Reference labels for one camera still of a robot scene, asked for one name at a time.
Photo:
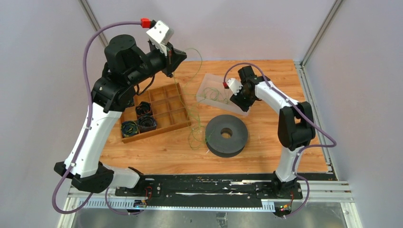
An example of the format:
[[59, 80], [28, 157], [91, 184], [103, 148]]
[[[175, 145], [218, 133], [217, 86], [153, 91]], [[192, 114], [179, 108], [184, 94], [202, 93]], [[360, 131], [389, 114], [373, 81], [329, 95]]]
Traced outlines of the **dark grey spool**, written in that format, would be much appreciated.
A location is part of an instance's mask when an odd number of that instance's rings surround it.
[[248, 141], [248, 129], [236, 116], [222, 114], [212, 118], [205, 127], [207, 148], [216, 156], [231, 158], [238, 155]]

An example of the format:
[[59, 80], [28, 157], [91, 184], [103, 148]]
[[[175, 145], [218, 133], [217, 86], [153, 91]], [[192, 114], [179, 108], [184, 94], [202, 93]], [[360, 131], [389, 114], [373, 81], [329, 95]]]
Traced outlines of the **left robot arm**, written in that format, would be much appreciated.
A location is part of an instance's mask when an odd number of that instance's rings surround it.
[[101, 193], [110, 187], [125, 187], [134, 196], [145, 192], [146, 184], [137, 170], [108, 166], [99, 159], [113, 126], [136, 94], [135, 86], [159, 72], [172, 77], [187, 57], [171, 43], [166, 44], [166, 53], [155, 44], [149, 47], [144, 53], [134, 37], [124, 34], [112, 38], [104, 49], [106, 63], [90, 92], [83, 129], [71, 154], [54, 166], [76, 189]]

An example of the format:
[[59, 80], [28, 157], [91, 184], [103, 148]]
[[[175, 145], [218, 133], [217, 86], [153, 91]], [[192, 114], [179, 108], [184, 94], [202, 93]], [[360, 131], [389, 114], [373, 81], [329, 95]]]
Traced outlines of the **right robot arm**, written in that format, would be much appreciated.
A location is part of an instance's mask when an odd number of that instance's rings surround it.
[[297, 168], [302, 149], [315, 138], [312, 107], [286, 95], [264, 74], [256, 75], [254, 64], [241, 63], [239, 79], [223, 80], [232, 91], [231, 102], [246, 112], [255, 101], [264, 101], [278, 114], [278, 139], [282, 145], [280, 162], [271, 182], [272, 193], [284, 198], [297, 185]]

